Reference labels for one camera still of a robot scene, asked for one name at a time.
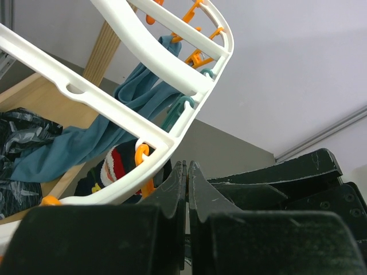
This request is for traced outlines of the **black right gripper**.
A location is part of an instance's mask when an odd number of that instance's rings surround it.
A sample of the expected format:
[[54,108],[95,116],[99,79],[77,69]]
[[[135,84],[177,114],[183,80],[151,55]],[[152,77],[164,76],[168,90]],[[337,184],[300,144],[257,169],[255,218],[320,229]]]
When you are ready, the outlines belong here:
[[[288,196],[266,183],[342,176],[334,154],[321,148],[259,170],[208,179],[227,200],[242,210],[278,210]],[[348,225],[361,252],[366,252],[366,203],[354,182],[346,182],[287,205],[287,210],[331,211]]]

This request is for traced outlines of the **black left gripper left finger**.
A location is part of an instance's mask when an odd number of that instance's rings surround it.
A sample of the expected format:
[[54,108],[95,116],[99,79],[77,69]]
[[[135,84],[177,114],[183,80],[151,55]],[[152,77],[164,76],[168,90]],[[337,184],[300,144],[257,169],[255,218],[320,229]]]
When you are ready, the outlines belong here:
[[2,274],[179,274],[185,260],[185,162],[137,204],[41,206],[15,231]]

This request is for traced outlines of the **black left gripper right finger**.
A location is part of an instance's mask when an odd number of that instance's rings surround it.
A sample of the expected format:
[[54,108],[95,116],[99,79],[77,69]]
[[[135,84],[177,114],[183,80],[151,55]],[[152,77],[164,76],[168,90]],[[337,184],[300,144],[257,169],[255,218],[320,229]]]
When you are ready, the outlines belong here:
[[352,232],[329,211],[242,210],[188,167],[193,274],[365,274]]

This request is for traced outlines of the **navy sock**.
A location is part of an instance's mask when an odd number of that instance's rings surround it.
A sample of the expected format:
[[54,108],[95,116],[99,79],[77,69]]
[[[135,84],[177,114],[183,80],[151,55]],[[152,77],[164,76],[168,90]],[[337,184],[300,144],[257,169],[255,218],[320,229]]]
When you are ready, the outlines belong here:
[[[116,182],[133,170],[135,165],[135,144],[137,139],[118,144],[112,147],[104,160],[92,167],[87,175],[77,183],[74,196],[84,197],[100,191],[101,189]],[[163,168],[153,177],[154,187],[162,184],[172,171],[169,159]],[[136,204],[143,199],[141,190],[137,191],[123,204]]]

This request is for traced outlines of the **teal blue garment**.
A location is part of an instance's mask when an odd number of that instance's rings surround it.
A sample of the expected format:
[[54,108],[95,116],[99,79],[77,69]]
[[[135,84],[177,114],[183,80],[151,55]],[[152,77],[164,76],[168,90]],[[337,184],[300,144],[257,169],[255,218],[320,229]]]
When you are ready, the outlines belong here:
[[[149,121],[181,95],[143,64],[139,64],[113,94],[117,101]],[[23,152],[16,158],[10,178],[21,182],[48,182],[71,167],[132,139],[132,134],[99,115],[86,129],[68,127],[49,143]]]

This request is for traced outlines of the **teal clothes clip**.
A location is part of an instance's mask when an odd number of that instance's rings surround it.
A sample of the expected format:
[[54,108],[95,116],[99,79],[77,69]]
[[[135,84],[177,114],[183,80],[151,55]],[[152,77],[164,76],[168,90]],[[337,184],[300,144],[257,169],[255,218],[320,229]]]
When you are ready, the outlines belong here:
[[185,110],[185,103],[188,102],[191,108],[194,108],[195,101],[190,96],[180,96],[172,105],[169,107],[167,111],[167,116],[164,119],[161,128],[169,132],[171,128],[174,126],[176,121],[182,115]]

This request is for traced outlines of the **white round clip hanger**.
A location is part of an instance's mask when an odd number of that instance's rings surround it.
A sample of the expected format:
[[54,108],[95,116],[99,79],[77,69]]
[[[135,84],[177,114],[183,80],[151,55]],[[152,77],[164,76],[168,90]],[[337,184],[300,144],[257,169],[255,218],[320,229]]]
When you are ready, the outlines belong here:
[[155,1],[93,5],[139,60],[111,95],[1,26],[4,52],[97,112],[88,128],[69,127],[53,143],[16,157],[10,171],[18,189],[58,178],[122,143],[150,147],[125,176],[106,174],[106,184],[92,184],[83,196],[63,198],[62,205],[117,205],[139,194],[179,146],[234,51],[231,29],[211,1],[195,1],[183,18]]

